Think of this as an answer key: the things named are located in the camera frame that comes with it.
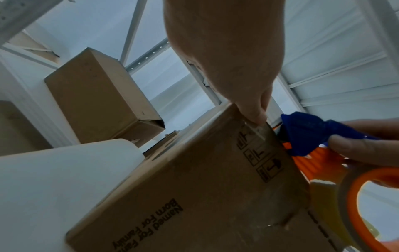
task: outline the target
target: blue plastic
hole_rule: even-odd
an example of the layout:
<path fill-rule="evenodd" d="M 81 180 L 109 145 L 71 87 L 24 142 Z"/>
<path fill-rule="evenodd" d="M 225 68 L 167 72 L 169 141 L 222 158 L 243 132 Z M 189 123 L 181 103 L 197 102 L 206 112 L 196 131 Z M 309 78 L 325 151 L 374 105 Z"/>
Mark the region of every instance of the blue plastic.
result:
<path fill-rule="evenodd" d="M 291 115 L 281 115 L 286 137 L 291 143 L 289 150 L 291 156 L 306 156 L 320 144 L 327 145 L 328 138 L 332 135 L 340 135 L 352 139 L 378 138 L 360 133 L 353 128 L 333 120 L 323 121 L 321 118 L 302 112 L 294 112 Z"/>

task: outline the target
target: clear packing tape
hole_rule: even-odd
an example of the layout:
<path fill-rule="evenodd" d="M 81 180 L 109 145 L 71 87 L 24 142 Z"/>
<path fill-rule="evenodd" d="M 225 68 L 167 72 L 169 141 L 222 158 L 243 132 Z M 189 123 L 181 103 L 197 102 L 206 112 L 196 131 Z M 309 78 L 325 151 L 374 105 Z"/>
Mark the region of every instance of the clear packing tape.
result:
<path fill-rule="evenodd" d="M 317 216 L 346 246 L 363 252 L 399 252 L 399 237 L 379 241 L 378 231 L 361 217 L 358 206 L 360 191 L 367 182 L 399 190 L 399 168 L 356 162 L 322 145 L 333 134 L 377 139 L 313 115 L 302 117 L 296 113 L 283 115 L 282 119 L 284 128 L 278 133 L 279 138 L 288 141 L 285 148 L 310 182 L 311 204 Z"/>

